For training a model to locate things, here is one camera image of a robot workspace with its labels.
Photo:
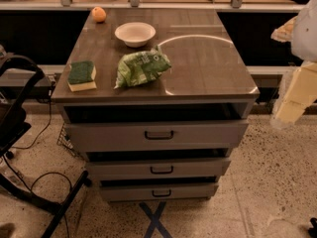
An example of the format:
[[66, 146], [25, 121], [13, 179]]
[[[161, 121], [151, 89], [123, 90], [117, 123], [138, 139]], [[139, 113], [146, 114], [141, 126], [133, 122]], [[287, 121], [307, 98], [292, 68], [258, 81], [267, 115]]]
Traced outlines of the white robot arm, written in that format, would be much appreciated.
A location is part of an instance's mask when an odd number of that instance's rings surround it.
[[291, 53], [303, 60], [300, 67], [283, 75], [273, 104], [270, 125], [284, 129], [292, 126], [317, 100], [317, 0], [309, 0], [297, 16], [275, 29], [271, 37], [290, 42]]

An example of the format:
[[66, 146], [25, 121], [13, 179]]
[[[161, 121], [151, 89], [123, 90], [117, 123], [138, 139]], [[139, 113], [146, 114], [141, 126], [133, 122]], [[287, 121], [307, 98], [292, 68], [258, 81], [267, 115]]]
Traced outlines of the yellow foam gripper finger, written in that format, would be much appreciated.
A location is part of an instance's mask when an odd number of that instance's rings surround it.
[[302, 66], [283, 76], [270, 125], [275, 129], [294, 125], [316, 100], [317, 63], [305, 61]]

